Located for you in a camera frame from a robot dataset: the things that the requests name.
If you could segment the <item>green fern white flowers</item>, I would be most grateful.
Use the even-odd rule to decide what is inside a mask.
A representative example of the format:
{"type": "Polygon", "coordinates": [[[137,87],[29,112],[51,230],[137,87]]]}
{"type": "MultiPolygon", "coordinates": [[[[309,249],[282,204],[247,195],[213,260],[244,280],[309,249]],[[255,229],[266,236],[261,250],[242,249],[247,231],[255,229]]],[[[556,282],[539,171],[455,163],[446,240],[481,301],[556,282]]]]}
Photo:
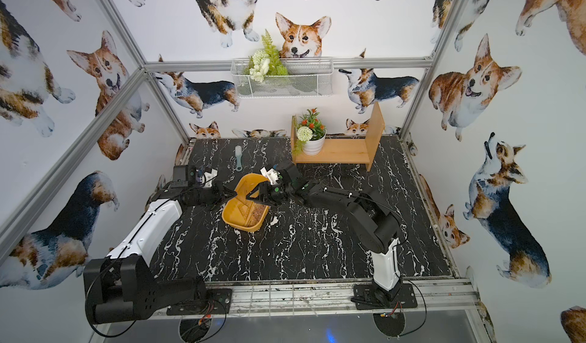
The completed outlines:
{"type": "Polygon", "coordinates": [[[273,76],[288,76],[288,70],[281,61],[279,50],[273,44],[273,39],[267,30],[261,36],[261,41],[262,48],[250,56],[244,74],[258,83],[263,83],[273,76]]]}

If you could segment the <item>white potted plant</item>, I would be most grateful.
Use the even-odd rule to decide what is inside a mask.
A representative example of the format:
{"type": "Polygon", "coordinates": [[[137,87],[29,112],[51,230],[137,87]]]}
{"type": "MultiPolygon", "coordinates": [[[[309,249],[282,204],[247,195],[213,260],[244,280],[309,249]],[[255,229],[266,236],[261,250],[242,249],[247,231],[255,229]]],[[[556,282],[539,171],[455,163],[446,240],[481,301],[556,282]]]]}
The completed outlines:
{"type": "Polygon", "coordinates": [[[306,114],[296,119],[293,132],[295,134],[294,155],[304,153],[314,156],[323,149],[327,129],[318,116],[317,108],[312,108],[307,109],[306,114]]]}

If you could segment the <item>yellow plastic storage box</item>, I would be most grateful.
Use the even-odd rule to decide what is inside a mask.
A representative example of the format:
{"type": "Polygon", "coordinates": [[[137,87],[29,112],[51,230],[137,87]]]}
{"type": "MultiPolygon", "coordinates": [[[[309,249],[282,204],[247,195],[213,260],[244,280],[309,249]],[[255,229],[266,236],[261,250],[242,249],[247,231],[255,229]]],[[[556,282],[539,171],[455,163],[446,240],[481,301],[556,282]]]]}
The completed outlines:
{"type": "Polygon", "coordinates": [[[248,233],[254,233],[261,228],[264,220],[256,226],[249,226],[250,213],[253,204],[257,203],[247,200],[247,194],[253,190],[257,184],[264,181],[267,181],[264,176],[254,173],[244,175],[241,178],[235,190],[237,196],[232,200],[229,200],[222,211],[222,219],[227,225],[248,233]]]}

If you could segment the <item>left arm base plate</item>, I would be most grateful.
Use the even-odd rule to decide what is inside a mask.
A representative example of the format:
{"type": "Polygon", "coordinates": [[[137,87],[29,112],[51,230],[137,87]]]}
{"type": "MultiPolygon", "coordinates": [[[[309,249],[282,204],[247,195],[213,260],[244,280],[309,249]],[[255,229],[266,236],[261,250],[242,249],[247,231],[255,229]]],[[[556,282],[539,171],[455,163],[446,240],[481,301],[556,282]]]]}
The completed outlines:
{"type": "Polygon", "coordinates": [[[204,314],[228,314],[233,297],[233,290],[228,288],[211,289],[203,299],[188,300],[166,310],[168,316],[187,316],[204,314]]]}

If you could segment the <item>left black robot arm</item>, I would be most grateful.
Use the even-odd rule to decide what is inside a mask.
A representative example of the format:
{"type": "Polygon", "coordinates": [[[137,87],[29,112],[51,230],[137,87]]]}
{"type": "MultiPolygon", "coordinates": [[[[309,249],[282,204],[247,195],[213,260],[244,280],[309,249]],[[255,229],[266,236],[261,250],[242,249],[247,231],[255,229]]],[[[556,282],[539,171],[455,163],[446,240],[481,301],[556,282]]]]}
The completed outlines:
{"type": "Polygon", "coordinates": [[[211,187],[167,187],[155,193],[130,234],[83,272],[85,315],[92,325],[148,320],[157,310],[181,303],[207,305],[202,277],[158,281],[150,261],[169,229],[189,207],[221,207],[236,191],[211,187]]]}

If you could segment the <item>teal cleaning brush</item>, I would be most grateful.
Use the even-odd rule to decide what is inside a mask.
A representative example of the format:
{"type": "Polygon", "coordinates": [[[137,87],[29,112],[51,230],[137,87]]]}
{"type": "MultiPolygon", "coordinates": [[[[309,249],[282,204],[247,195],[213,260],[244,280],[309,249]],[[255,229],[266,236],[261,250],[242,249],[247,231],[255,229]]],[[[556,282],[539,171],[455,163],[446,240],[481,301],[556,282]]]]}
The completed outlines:
{"type": "Polygon", "coordinates": [[[243,165],[242,165],[242,156],[243,156],[243,151],[242,151],[242,147],[241,146],[236,146],[234,149],[234,156],[236,159],[236,166],[235,166],[235,170],[237,172],[241,172],[243,170],[243,165]]]}

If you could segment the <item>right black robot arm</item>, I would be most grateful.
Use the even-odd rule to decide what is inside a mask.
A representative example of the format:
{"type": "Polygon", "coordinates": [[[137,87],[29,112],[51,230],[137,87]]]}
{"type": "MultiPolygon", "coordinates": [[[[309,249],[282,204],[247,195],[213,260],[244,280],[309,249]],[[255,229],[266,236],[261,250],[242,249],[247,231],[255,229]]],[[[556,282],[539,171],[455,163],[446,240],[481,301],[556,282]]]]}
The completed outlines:
{"type": "Polygon", "coordinates": [[[391,207],[371,188],[364,191],[327,187],[312,181],[256,185],[246,198],[266,206],[280,206],[290,200],[309,208],[320,208],[344,217],[372,258],[374,273],[369,295],[354,302],[372,307],[390,307],[401,290],[398,268],[400,225],[391,207]]]}

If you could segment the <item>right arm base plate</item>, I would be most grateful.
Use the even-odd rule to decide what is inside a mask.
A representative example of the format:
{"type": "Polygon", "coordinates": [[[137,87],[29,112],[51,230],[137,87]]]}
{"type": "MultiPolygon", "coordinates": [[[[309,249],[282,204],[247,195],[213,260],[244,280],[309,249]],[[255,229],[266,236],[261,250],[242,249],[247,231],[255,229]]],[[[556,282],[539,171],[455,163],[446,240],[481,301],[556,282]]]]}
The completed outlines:
{"type": "Polygon", "coordinates": [[[409,283],[398,283],[390,291],[374,284],[356,284],[350,299],[358,310],[416,308],[418,301],[414,287],[409,283]]]}

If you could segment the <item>wooden shelf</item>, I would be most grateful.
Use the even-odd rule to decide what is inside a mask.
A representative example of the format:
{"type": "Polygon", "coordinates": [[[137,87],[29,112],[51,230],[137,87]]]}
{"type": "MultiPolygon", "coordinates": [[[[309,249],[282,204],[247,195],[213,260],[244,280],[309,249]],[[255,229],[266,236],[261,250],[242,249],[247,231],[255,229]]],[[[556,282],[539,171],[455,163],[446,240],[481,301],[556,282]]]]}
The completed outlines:
{"type": "Polygon", "coordinates": [[[384,118],[375,103],[366,137],[361,138],[324,138],[324,144],[317,155],[307,155],[303,151],[294,153],[298,141],[296,135],[297,120],[291,118],[291,158],[295,164],[364,164],[369,172],[378,151],[379,143],[385,129],[384,118]]]}

